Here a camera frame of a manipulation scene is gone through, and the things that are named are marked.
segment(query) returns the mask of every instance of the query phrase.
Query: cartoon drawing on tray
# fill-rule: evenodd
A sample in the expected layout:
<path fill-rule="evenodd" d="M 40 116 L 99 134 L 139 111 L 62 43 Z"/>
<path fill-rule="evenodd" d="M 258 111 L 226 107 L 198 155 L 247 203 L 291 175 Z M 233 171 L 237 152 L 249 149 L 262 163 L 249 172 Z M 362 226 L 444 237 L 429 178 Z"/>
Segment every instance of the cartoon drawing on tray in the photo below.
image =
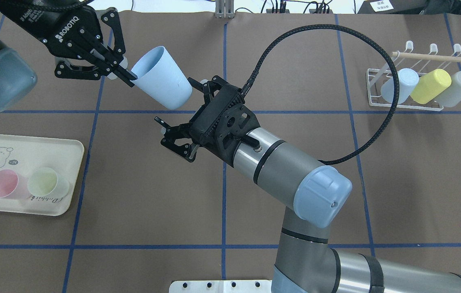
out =
<path fill-rule="evenodd" d="M 12 151 L 13 151 L 13 148 L 5 148 L 5 147 L 0 146 L 0 168 L 6 165 L 6 162 Z"/>

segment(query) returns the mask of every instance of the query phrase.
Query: white mounting plate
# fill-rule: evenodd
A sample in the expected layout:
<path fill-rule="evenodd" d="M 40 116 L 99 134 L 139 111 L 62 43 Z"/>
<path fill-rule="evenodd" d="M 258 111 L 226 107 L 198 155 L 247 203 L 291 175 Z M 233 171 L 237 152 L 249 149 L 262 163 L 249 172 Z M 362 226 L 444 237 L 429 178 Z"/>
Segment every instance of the white mounting plate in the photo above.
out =
<path fill-rule="evenodd" d="M 0 198 L 0 212 L 59 216 L 71 204 L 82 164 L 84 146 L 78 140 L 0 135 L 0 170 L 11 169 L 25 178 L 42 167 L 50 167 L 70 183 L 69 193 L 60 199 L 34 197 Z"/>
<path fill-rule="evenodd" d="M 389 70 L 386 70 L 386 72 L 381 76 L 381 78 L 379 78 L 379 80 L 375 83 L 375 85 L 370 87 L 370 80 L 378 72 L 379 72 L 379 69 L 372 69 L 372 68 L 369 68 L 366 71 L 366 88 L 368 91 L 368 104 L 370 106 L 375 106 L 375 107 L 391 107 L 392 104 L 386 102 L 386 100 L 383 99 L 383 97 L 380 95 L 377 89 L 377 87 L 379 87 L 380 89 L 381 86 L 391 77 L 391 72 Z M 425 73 L 419 72 L 419 76 L 423 76 L 423 75 L 425 75 Z M 415 102 L 411 97 L 408 97 L 406 101 L 404 101 L 402 104 L 397 105 L 397 108 L 436 111 L 436 112 L 442 111 L 444 109 L 444 107 L 439 105 L 439 103 L 435 102 L 435 100 L 428 102 L 427 104 L 421 105 Z"/>
<path fill-rule="evenodd" d="M 271 280 L 176 281 L 169 286 L 169 293 L 271 293 L 271 285 Z"/>

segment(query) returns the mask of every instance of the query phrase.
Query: metal bracket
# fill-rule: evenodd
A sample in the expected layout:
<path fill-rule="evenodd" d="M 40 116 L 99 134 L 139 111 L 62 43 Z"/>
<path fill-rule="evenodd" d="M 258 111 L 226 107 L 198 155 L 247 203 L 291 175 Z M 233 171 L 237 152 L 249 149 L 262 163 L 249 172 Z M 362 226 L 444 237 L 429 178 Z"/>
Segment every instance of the metal bracket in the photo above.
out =
<path fill-rule="evenodd" d="M 234 18 L 234 0 L 216 0 L 216 18 Z"/>

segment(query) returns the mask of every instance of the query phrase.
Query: white wire rack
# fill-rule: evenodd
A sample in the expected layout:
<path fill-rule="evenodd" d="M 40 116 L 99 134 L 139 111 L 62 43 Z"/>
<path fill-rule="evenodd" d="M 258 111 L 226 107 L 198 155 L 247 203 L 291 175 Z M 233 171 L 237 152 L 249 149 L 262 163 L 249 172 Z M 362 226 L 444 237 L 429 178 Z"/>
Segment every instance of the white wire rack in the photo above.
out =
<path fill-rule="evenodd" d="M 394 61 L 395 67 L 399 70 L 399 66 L 405 59 L 416 59 L 418 60 L 410 68 L 417 71 L 419 76 L 427 74 L 424 72 L 426 65 L 431 61 L 441 62 L 437 68 L 445 69 L 452 62 L 461 63 L 461 46 L 460 44 L 453 45 L 453 54 L 450 56 L 437 55 L 439 52 L 436 44 L 430 44 L 430 52 L 428 54 L 415 54 L 413 51 L 413 42 L 407 41 L 404 52 L 396 51 L 392 52 L 392 60 Z M 381 96 L 381 86 L 392 77 L 391 72 L 388 70 L 389 66 L 385 63 L 380 69 L 369 68 L 366 71 L 366 86 L 368 91 L 368 104 L 376 107 L 390 107 L 392 104 L 386 102 Z M 419 109 L 427 111 L 442 111 L 443 106 L 439 105 L 435 100 L 428 102 L 427 104 L 419 104 L 412 98 L 408 97 L 405 102 L 397 105 L 398 108 L 407 109 Z"/>

